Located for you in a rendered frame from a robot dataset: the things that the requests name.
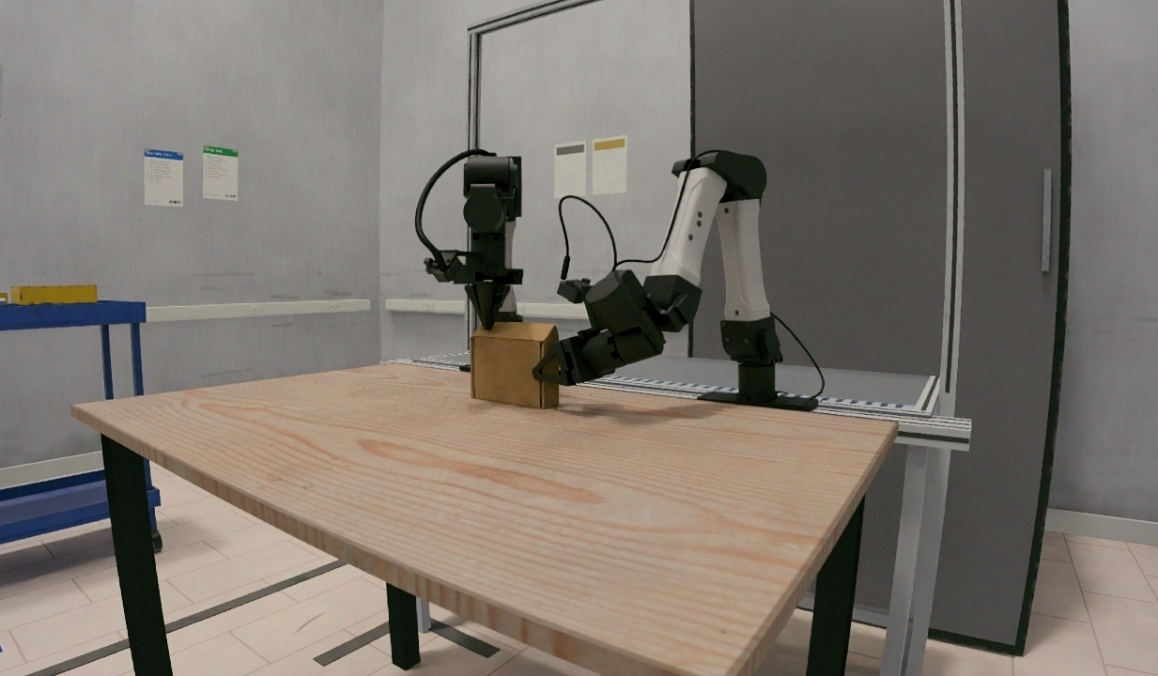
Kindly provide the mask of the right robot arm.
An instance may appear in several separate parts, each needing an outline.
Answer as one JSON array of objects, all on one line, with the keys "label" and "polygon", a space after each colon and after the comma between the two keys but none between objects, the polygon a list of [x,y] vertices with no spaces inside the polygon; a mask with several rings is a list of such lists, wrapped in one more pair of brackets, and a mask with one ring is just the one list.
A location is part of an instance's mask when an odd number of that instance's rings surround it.
[{"label": "right robot arm", "polygon": [[[506,236],[506,267],[513,267],[515,212],[516,216],[521,216],[521,157],[467,159],[463,171],[463,196],[468,198],[463,210],[464,222],[470,226],[471,234],[477,234],[477,238],[481,238],[481,235],[493,235],[493,240],[497,235]],[[459,256],[446,272],[432,267],[433,262],[431,257],[425,258],[425,272],[433,274],[438,282],[454,281],[463,266]],[[512,285],[494,321],[523,322],[523,315],[516,314],[516,295]]]}]

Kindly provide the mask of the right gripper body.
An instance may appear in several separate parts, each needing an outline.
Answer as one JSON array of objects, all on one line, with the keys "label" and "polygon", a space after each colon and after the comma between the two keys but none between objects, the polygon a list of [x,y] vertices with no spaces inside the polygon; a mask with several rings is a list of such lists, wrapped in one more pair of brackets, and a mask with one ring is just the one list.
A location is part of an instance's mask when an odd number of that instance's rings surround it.
[{"label": "right gripper body", "polygon": [[[455,275],[454,285],[522,285],[523,269],[505,267],[505,236],[471,234],[471,251],[440,250],[447,269],[456,256],[466,256],[466,264]],[[501,281],[501,282],[491,282]]]}]

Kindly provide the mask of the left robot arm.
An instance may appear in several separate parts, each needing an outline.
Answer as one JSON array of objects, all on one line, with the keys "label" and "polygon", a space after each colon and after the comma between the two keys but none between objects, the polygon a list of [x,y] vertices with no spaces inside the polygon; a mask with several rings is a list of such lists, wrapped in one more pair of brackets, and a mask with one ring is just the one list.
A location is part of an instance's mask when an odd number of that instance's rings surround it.
[{"label": "left robot arm", "polygon": [[664,254],[644,277],[643,286],[633,270],[620,269],[593,285],[586,300],[606,330],[614,333],[614,355],[624,363],[660,355],[666,344],[664,332],[680,332],[698,311],[703,250],[716,216],[726,282],[723,350],[738,362],[738,394],[712,391],[696,401],[814,410],[816,398],[775,391],[775,363],[783,362],[783,354],[764,296],[758,245],[758,198],[765,188],[762,160],[714,150],[688,170],[692,160],[680,160],[672,168],[680,178],[674,201],[677,208],[666,230],[668,235],[672,226]]}]

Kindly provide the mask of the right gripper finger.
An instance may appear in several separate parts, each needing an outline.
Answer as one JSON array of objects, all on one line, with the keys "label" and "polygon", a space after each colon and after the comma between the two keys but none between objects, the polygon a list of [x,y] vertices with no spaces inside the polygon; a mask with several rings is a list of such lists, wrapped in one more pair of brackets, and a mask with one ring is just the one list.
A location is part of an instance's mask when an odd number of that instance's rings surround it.
[{"label": "right gripper finger", "polygon": [[[464,285],[464,291],[466,291],[466,294],[468,295],[468,297],[470,297],[471,303],[474,304],[475,311],[477,313],[477,316],[479,316],[481,324],[483,324],[483,329],[485,330],[484,322],[483,322],[483,314],[481,314],[479,300],[477,299],[476,285]],[[488,307],[488,313],[489,314],[491,314],[491,311],[492,311],[492,307],[494,304],[494,297],[496,297],[496,294],[491,294],[491,297],[489,297],[489,307]]]},{"label": "right gripper finger", "polygon": [[[510,288],[511,288],[511,285],[477,285],[476,286],[477,299],[479,300],[481,314],[483,314],[483,322],[484,322],[485,330],[492,330],[492,326],[494,325],[494,319],[497,317],[497,313],[500,313],[500,309],[503,307],[504,300],[507,297],[507,294],[510,294]],[[494,304],[492,307],[492,311],[491,311],[491,314],[489,314],[488,313],[489,296],[491,296],[491,294],[496,294],[496,297],[494,297]]]}]

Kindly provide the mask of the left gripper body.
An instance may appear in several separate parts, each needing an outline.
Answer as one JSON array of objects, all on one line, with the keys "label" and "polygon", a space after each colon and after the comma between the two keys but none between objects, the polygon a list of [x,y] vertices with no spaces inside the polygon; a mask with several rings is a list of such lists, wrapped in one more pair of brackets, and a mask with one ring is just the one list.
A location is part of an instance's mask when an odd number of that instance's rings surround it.
[{"label": "left gripper body", "polygon": [[[603,321],[599,319],[598,314],[593,311],[591,304],[586,300],[586,294],[588,294],[592,285],[582,281],[565,281],[564,285],[576,288],[576,291],[581,292],[584,307],[589,316],[589,329],[580,330],[574,337],[569,337],[564,341],[558,341],[558,347],[560,348],[560,358],[564,363],[564,370],[571,372],[573,374],[574,382],[587,382],[595,379],[604,377],[606,374],[613,374],[610,369],[617,369],[626,365],[620,355],[614,355],[616,346],[614,345],[614,333],[606,330]],[[576,369],[574,369],[576,368]]]}]

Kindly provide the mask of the brown cardboard box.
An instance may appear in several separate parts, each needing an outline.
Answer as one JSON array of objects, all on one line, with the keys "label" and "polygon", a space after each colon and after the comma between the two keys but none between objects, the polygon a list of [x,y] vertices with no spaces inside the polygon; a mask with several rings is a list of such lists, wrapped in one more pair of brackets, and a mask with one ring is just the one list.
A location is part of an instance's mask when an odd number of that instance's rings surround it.
[{"label": "brown cardboard box", "polygon": [[560,404],[560,384],[533,376],[554,341],[560,341],[554,324],[477,326],[471,337],[471,398],[536,409]]}]

